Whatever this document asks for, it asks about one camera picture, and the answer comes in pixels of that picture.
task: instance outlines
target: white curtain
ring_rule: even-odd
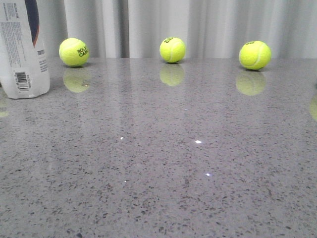
[[[92,57],[159,58],[169,36],[186,58],[234,58],[261,40],[273,58],[316,58],[317,0],[38,0],[49,56],[68,37]]]

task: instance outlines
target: tennis ball seam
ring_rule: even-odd
[[[73,47],[73,45],[66,44],[66,41],[68,41],[68,40],[76,41],[76,44],[80,43],[80,40],[77,38],[68,38],[68,39],[64,40],[59,46],[59,55],[61,55],[64,50],[67,50],[67,49]]]
[[[261,60],[262,49],[264,46],[265,46],[265,43],[262,43],[262,45],[259,47],[259,50],[258,50],[257,61],[253,65],[250,65],[250,66],[254,66],[254,65],[257,65],[257,63],[259,63],[259,61]]]
[[[172,47],[171,47],[171,49],[170,49],[170,58],[169,58],[169,60],[168,61],[170,61],[172,58],[173,58],[173,56],[174,56],[174,48],[175,47],[177,47],[177,45],[179,45],[179,44],[181,44],[180,42],[175,42],[173,45],[172,45]]]

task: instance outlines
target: countertop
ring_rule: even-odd
[[[317,237],[317,59],[49,71],[0,88],[0,238]]]

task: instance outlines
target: fuzzy yellow ball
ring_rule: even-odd
[[[244,68],[260,69],[271,60],[271,49],[262,41],[250,41],[240,50],[239,61]]]
[[[168,37],[161,43],[159,53],[166,62],[176,63],[184,58],[186,46],[181,39]]]
[[[68,38],[59,46],[60,59],[70,67],[82,66],[89,58],[87,45],[76,38]]]

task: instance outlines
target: bottle label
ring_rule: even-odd
[[[43,84],[49,87],[48,65],[39,30],[36,0],[0,0],[0,34],[4,42],[0,55],[6,51],[12,85],[16,92],[26,97],[38,95],[36,89]],[[9,85],[8,79],[3,83],[4,89],[5,85]]]

